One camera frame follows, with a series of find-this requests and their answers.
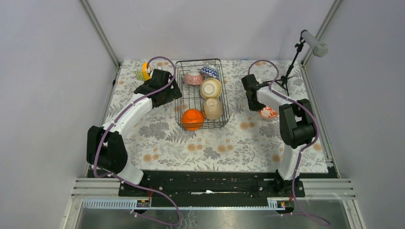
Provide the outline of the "white bowl red floral pattern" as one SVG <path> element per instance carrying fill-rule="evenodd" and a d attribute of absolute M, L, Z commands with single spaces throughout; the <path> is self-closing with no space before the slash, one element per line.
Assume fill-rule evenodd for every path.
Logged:
<path fill-rule="evenodd" d="M 278 113 L 269 106 L 264 107 L 258 112 L 263 118 L 266 119 L 274 119 L 278 117 Z"/>

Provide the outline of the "blue zigzag orange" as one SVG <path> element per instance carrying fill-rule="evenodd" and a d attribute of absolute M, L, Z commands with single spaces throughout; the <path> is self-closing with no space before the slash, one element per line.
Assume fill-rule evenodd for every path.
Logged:
<path fill-rule="evenodd" d="M 220 72 L 217 67 L 207 65 L 200 69 L 200 74 L 204 75 L 206 78 L 215 78 L 219 79 Z"/>

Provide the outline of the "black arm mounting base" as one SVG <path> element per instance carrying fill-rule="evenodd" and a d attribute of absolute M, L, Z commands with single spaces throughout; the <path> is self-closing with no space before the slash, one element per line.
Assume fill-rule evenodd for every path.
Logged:
<path fill-rule="evenodd" d="M 146 170 L 140 186 L 115 178 L 79 178 L 74 194 L 90 197 L 141 199 L 151 207 L 274 208 L 272 200 L 291 202 L 293 195 L 309 197 L 310 189 L 322 194 L 336 181 L 336 174 L 301 174 L 298 181 L 282 181 L 275 172 L 205 172 Z"/>

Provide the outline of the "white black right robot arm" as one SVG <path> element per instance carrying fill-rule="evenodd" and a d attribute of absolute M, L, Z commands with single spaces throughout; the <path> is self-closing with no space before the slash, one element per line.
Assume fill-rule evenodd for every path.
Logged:
<path fill-rule="evenodd" d="M 278 113 L 279 132 L 285 146 L 277 170 L 281 179 L 274 183 L 274 190 L 276 194 L 285 197 L 293 190 L 290 180 L 299 175 L 301 152 L 319 137 L 312 104 L 308 99 L 293 100 L 271 89 L 268 83 L 259 83 L 253 74 L 246 75 L 241 82 L 249 110 L 260 111 L 268 106 Z"/>

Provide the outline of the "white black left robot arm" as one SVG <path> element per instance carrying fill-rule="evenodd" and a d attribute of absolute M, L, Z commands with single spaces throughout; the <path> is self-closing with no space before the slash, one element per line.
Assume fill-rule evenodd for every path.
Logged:
<path fill-rule="evenodd" d="M 129 161 L 124 139 L 149 111 L 181 96 L 175 77 L 170 72 L 153 70 L 151 78 L 134 91 L 130 102 L 116 116 L 101 127 L 89 128 L 87 162 L 129 182 L 129 188 L 136 196 L 146 194 L 147 181 L 142 179 L 143 171 Z"/>

